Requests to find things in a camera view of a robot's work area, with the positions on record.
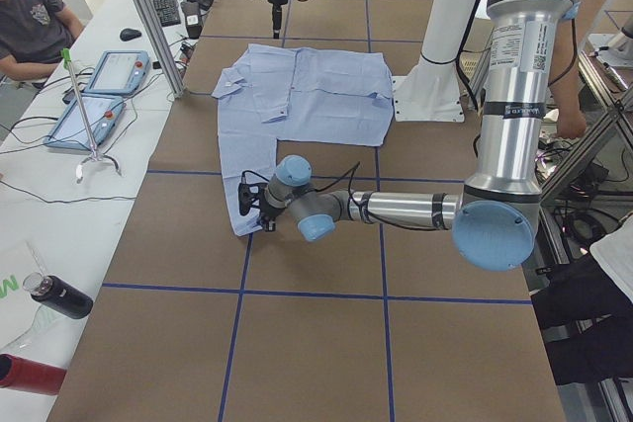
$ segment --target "computer mouse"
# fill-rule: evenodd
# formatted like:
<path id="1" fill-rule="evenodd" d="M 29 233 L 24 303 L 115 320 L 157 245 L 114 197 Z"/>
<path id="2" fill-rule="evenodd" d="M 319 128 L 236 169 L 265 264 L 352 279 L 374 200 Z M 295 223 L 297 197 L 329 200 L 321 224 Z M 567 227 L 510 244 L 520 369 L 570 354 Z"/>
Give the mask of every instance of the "computer mouse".
<path id="1" fill-rule="evenodd" d="M 137 39 L 141 36 L 141 32 L 135 29 L 122 29 L 119 34 L 119 38 L 123 42 L 129 42 L 130 40 Z"/>

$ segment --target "table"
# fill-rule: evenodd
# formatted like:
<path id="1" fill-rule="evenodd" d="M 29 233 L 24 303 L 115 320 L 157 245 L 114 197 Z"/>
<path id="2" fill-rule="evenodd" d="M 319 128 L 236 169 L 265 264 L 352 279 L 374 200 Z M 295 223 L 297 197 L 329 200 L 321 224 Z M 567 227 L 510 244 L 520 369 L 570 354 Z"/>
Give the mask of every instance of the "table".
<path id="1" fill-rule="evenodd" d="M 121 42 L 119 32 L 123 28 L 141 30 L 143 36 Z M 184 23 L 167 27 L 164 33 L 169 43 L 178 42 L 186 36 Z M 179 43 L 173 46 L 174 52 L 179 46 Z M 132 0 L 107 0 L 104 3 L 71 49 L 75 68 L 95 66 L 107 49 L 143 49 L 155 60 Z M 66 280 L 92 297 L 97 295 L 144 177 L 147 161 L 171 108 L 171 93 L 164 77 L 159 75 L 152 80 L 158 73 L 149 71 L 143 85 L 153 81 L 151 86 L 134 98 L 138 118 L 110 152 L 119 161 L 123 176 L 118 176 L 111 165 L 88 163 L 84 167 L 83 182 L 77 184 L 74 169 L 85 154 L 53 151 L 46 147 L 0 155 L 0 170 L 7 183 L 47 199 L 123 196 L 131 200 L 47 205 L 0 186 L 0 248 L 27 240 L 53 274 L 66 276 Z M 49 82 L 64 76 L 67 73 L 60 66 Z M 70 82 L 66 80 L 45 88 L 24 117 L 58 117 L 65 108 L 61 94 L 69 86 Z M 127 103 L 120 122 L 104 146 L 108 146 L 134 116 L 132 105 Z M 33 121 L 16 129 L 16 133 L 22 140 L 31 140 L 45 135 L 51 128 L 50 123 Z M 0 152 L 23 147 L 9 135 L 0 146 Z M 66 368 L 85 323 L 86 319 L 60 319 L 19 355 Z M 3 420 L 43 421 L 53 403 L 54 398 L 49 396 L 0 391 Z"/>
<path id="2" fill-rule="evenodd" d="M 448 233 L 347 222 L 309 244 L 286 216 L 228 224 L 222 68 L 259 42 L 379 51 L 407 74 L 431 2 L 293 0 L 273 41 L 266 0 L 216 0 L 50 422 L 565 420 L 520 270 L 467 264 Z M 360 160 L 359 190 L 458 193 L 478 128 L 394 123 L 382 147 L 278 158 L 303 154 L 319 184 Z"/>

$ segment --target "black water bottle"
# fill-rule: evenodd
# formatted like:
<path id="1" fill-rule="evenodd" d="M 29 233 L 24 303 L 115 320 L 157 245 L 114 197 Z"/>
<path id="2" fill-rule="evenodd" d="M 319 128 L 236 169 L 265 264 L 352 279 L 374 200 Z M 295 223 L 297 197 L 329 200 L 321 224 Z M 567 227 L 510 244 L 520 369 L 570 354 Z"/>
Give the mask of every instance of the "black water bottle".
<path id="1" fill-rule="evenodd" d="M 33 300 L 70 318 L 83 318 L 92 309 L 92 298 L 57 276 L 33 272 L 24 279 L 22 287 Z"/>

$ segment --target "light blue shirt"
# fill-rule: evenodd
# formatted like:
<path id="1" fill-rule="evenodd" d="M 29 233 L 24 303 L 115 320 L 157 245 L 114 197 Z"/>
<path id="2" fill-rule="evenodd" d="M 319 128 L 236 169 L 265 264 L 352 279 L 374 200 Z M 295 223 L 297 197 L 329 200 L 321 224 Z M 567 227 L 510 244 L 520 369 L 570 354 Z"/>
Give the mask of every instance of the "light blue shirt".
<path id="1" fill-rule="evenodd" d="M 378 146 L 394 113 L 381 53 L 251 44 L 223 70 L 213 96 L 226 204 L 238 236 L 260 229 L 257 210 L 239 215 L 241 172 L 271 177 L 277 140 Z"/>

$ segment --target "blue joint cap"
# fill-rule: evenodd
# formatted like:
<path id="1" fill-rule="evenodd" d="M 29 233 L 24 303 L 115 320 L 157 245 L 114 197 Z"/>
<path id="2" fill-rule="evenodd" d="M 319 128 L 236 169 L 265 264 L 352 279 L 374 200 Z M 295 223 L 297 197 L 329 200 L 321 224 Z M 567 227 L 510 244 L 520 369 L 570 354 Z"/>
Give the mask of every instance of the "blue joint cap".
<path id="1" fill-rule="evenodd" d="M 581 2 L 576 2 L 570 10 L 568 10 L 563 16 L 563 20 L 572 20 L 578 16 L 578 11 L 581 8 Z"/>
<path id="2" fill-rule="evenodd" d="M 313 214 L 299 221 L 297 228 L 308 242 L 315 242 L 332 233 L 336 226 L 329 214 Z"/>
<path id="3" fill-rule="evenodd" d="M 304 157 L 288 155 L 277 165 L 275 175 L 284 185 L 301 187 L 310 181 L 313 175 L 313 168 Z"/>
<path id="4" fill-rule="evenodd" d="M 460 254 L 488 271 L 514 269 L 534 249 L 532 225 L 519 210 L 502 202 L 468 203 L 457 212 L 452 234 Z"/>

